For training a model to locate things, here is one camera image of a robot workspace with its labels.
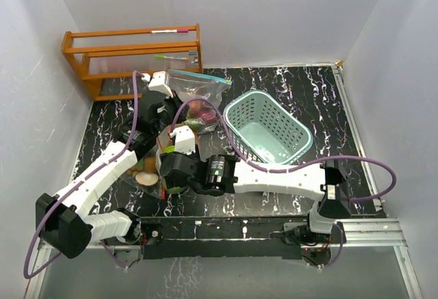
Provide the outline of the green lime fruit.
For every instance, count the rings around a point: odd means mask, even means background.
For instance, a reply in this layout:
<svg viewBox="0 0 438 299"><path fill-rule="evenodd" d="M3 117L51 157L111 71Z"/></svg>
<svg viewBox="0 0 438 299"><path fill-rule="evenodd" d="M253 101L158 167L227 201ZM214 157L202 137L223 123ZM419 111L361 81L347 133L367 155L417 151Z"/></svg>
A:
<svg viewBox="0 0 438 299"><path fill-rule="evenodd" d="M175 147L174 146L167 146L165 149L164 149L164 152L165 153L171 153L171 152L173 152L175 150Z"/></svg>

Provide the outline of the orange-zipper clear bag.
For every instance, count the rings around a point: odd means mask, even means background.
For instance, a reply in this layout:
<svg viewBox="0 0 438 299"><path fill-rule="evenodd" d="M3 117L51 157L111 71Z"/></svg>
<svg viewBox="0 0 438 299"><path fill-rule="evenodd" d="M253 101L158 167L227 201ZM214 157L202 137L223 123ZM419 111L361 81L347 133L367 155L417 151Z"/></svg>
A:
<svg viewBox="0 0 438 299"><path fill-rule="evenodd" d="M188 126L168 132L169 145L157 152L157 171L162 187L169 195L185 190L199 193L201 184L201 161L194 132Z"/></svg>
<svg viewBox="0 0 438 299"><path fill-rule="evenodd" d="M166 198L166 191L157 171L156 158L152 155L146 155L135 166L130 167L121 179L149 196L160 200Z"/></svg>

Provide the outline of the orange fruit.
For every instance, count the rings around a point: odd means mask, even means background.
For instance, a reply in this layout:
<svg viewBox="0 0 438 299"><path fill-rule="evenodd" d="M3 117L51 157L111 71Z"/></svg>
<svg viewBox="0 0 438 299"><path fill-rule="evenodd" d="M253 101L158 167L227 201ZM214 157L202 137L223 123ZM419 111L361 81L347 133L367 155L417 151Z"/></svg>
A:
<svg viewBox="0 0 438 299"><path fill-rule="evenodd" d="M154 157L145 157L143 159L143 171L146 173L156 173L156 160Z"/></svg>

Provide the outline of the white round bun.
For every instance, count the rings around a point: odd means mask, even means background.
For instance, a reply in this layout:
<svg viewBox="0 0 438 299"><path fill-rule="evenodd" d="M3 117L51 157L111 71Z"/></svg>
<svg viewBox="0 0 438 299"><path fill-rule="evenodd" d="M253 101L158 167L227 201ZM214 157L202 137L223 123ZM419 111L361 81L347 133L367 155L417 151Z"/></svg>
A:
<svg viewBox="0 0 438 299"><path fill-rule="evenodd" d="M140 185L150 187L159 181L159 177L155 173L139 172L135 176L135 180Z"/></svg>

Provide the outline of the red apple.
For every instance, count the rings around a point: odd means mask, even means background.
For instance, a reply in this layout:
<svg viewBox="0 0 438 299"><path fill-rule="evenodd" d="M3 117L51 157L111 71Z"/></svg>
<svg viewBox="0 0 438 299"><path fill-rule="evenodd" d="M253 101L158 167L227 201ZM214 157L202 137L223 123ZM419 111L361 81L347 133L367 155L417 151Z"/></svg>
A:
<svg viewBox="0 0 438 299"><path fill-rule="evenodd" d="M202 110L203 102L200 100L195 100L190 102L188 106L189 106L188 116L190 118L196 118Z"/></svg>

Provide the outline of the green yellow mango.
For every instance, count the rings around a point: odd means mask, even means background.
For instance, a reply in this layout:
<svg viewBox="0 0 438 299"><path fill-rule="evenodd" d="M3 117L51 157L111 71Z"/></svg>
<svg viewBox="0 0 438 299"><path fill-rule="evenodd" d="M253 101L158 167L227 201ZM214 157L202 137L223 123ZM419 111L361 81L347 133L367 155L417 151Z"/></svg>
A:
<svg viewBox="0 0 438 299"><path fill-rule="evenodd" d="M197 118L188 119L185 124L193 131L200 131L204 127L202 120Z"/></svg>

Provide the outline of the blue-zipper clear bag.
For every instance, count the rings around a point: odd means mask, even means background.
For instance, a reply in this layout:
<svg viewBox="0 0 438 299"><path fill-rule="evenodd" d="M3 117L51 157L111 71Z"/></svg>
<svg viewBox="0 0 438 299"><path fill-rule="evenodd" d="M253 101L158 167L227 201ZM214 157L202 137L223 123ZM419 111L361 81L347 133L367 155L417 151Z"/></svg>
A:
<svg viewBox="0 0 438 299"><path fill-rule="evenodd" d="M214 108L205 101L208 101L216 108L219 108L222 102L222 93L227 91L232 84L230 79L223 79L213 75L191 73L182 70L169 70L168 74L169 87L183 103L186 101L192 102L195 100L200 100L203 102L201 112L209 111L215 113L216 115L217 113ZM184 123L188 119L193 119L188 116L188 110L189 106L186 107L184 112L181 113L185 118ZM202 130L195 132L200 135L213 131L218 125L218 117L216 118L216 123L204 125Z"/></svg>

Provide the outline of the magenta round fruit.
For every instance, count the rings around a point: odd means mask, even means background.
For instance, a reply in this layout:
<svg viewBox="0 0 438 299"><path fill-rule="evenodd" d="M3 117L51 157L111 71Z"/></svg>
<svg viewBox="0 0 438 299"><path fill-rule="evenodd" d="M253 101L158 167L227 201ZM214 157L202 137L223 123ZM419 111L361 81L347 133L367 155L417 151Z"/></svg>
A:
<svg viewBox="0 0 438 299"><path fill-rule="evenodd" d="M217 122L216 114L209 111L202 111L198 116L204 125L210 125Z"/></svg>

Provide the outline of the light blue plastic basket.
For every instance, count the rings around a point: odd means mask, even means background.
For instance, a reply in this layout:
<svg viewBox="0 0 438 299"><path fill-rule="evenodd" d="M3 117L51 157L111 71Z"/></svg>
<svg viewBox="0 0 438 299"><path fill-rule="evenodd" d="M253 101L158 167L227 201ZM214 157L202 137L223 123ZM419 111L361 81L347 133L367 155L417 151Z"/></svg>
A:
<svg viewBox="0 0 438 299"><path fill-rule="evenodd" d="M249 159L290 165L313 145L313 136L271 95L245 92L223 111L233 143Z"/></svg>

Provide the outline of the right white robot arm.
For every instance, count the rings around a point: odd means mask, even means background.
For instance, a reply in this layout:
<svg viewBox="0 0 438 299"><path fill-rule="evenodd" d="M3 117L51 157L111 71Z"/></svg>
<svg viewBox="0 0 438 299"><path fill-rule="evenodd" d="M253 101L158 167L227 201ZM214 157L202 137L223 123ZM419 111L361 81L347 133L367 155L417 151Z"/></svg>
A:
<svg viewBox="0 0 438 299"><path fill-rule="evenodd" d="M292 242L327 242L336 221L351 216L347 176L336 161L287 172L278 172L274 164L252 166L231 155L213 155L202 161L195 154L171 152L162 153L158 161L168 192L190 189L206 196L272 192L312 200L307 221L283 232Z"/></svg>

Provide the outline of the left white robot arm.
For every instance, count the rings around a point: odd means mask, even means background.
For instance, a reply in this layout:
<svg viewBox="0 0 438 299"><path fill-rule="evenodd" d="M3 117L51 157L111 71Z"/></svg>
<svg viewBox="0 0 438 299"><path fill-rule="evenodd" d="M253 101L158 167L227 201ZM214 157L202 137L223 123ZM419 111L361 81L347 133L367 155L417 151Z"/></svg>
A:
<svg viewBox="0 0 438 299"><path fill-rule="evenodd" d="M128 169L155 148L159 134L176 119L182 102L176 93L167 96L147 91L130 116L113 135L103 153L71 184L36 201L36 230L40 239L72 259L91 242L112 237L128 244L141 236L139 217L124 208L90 215L107 189Z"/></svg>

